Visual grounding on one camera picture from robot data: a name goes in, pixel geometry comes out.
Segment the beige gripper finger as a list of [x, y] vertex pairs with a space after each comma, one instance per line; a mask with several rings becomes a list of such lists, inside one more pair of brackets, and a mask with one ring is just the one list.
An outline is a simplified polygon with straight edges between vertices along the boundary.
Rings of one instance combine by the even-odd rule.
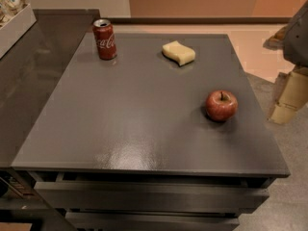
[[288, 123], [307, 102], [308, 68], [296, 66], [288, 74], [280, 72], [274, 83], [269, 120]]

